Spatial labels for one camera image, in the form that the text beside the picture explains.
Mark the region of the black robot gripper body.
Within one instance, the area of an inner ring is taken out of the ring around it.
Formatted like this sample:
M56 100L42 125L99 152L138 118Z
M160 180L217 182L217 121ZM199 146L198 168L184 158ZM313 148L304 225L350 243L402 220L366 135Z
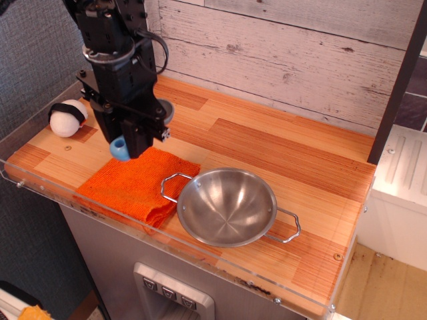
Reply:
M77 74L84 99L101 105L109 103L119 122L127 117L127 108L154 114L157 70L151 46L131 46L111 53L84 46L83 55L92 66L92 70Z

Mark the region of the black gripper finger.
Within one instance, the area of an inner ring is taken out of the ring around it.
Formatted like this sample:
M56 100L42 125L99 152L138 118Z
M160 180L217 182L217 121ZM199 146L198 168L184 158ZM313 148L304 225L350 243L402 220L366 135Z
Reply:
M152 120L136 116L129 116L121 120L121 132L131 159L137 159L153 145L152 125Z
M95 101L91 101L90 106L105 139L111 143L121 135L121 127L114 108L109 103L101 105Z

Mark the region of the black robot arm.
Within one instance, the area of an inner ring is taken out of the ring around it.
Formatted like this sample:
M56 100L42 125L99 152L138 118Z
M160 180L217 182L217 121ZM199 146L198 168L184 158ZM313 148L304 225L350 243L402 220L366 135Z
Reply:
M83 38L91 70L80 71L89 102L112 148L122 141L137 159L155 139L169 137L167 112L154 95L160 71L152 43L164 40L148 31L143 1L64 1Z

